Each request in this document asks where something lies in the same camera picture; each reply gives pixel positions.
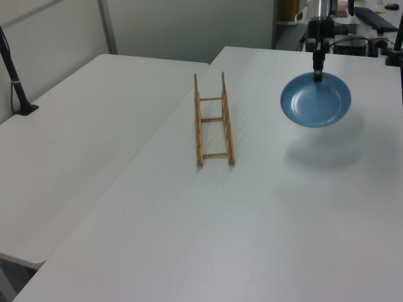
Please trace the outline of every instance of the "white table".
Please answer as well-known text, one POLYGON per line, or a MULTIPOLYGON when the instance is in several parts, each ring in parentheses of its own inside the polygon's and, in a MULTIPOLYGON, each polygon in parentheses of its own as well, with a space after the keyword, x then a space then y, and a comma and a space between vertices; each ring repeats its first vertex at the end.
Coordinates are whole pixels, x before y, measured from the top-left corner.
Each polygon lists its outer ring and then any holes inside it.
POLYGON ((208 64, 101 55, 0 126, 0 258, 39 268, 208 64))
MULTIPOLYGON (((351 108, 310 129, 280 108, 287 82, 310 72, 309 53, 225 48, 199 90, 217 95, 225 71, 236 165, 196 168, 189 92, 15 302, 399 301, 399 70, 326 62, 351 108)), ((204 128, 206 152, 222 150, 221 129, 204 128)))

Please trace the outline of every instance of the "microphone stand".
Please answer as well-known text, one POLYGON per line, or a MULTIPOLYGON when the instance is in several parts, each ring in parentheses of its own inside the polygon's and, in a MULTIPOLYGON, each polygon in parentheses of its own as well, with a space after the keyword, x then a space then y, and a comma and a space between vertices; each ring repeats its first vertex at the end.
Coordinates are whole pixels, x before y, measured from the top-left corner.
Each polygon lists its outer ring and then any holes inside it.
POLYGON ((20 100, 20 110, 18 110, 16 115, 29 115, 39 108, 37 105, 32 105, 26 99, 25 92, 23 86, 20 82, 20 78, 18 77, 17 70, 15 70, 13 60, 11 60, 10 47, 8 46, 8 42, 6 36, 3 33, 3 30, 0 26, 0 52, 3 57, 4 64, 6 65, 8 74, 11 79, 11 83, 15 89, 15 92, 20 100))
POLYGON ((392 48, 388 48, 387 58, 385 59, 385 65, 387 66, 400 66, 400 57, 402 55, 402 42, 403 42, 403 14, 400 19, 399 29, 397 30, 397 36, 395 45, 392 48))

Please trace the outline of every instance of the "blue plate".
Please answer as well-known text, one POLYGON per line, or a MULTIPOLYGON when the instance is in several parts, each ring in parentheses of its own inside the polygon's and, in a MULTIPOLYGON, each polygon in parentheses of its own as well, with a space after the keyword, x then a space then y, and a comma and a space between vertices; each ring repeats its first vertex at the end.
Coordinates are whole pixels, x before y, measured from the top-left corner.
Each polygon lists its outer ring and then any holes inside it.
POLYGON ((314 73, 303 74, 289 82, 281 94, 285 115, 305 127, 325 127, 340 120, 351 104, 346 83, 332 74, 314 82, 314 73))

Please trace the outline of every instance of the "gray wall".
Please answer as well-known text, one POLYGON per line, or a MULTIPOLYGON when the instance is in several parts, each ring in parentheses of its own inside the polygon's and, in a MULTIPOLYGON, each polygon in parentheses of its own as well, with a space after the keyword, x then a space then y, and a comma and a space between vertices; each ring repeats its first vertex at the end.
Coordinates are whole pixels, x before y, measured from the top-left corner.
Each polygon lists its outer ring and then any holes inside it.
POLYGON ((107 7, 121 55, 211 63, 226 45, 272 46, 275 0, 107 0, 107 7))
MULTIPOLYGON (((108 53, 96 0, 63 0, 4 29, 29 101, 108 53)), ((0 123, 11 116, 10 79, 0 62, 0 123)), ((14 102, 18 108, 18 99, 14 102)))

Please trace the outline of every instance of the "wooden post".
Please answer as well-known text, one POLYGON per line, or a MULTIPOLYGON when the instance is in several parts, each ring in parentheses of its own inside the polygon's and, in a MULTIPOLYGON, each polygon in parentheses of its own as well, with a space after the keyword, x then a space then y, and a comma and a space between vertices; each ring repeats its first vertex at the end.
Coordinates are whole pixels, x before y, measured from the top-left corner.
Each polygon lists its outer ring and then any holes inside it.
POLYGON ((223 102, 224 102, 223 124, 225 133, 225 142, 227 145, 228 164, 235 165, 234 144, 232 142, 231 121, 229 118, 228 99, 226 94, 223 95, 223 102))
POLYGON ((196 158, 197 166, 203 167, 202 144, 202 115, 200 113, 200 93, 197 87, 197 75, 195 74, 195 128, 196 128, 196 158))
POLYGON ((279 0, 277 21, 294 22, 295 15, 299 10, 299 0, 279 0))

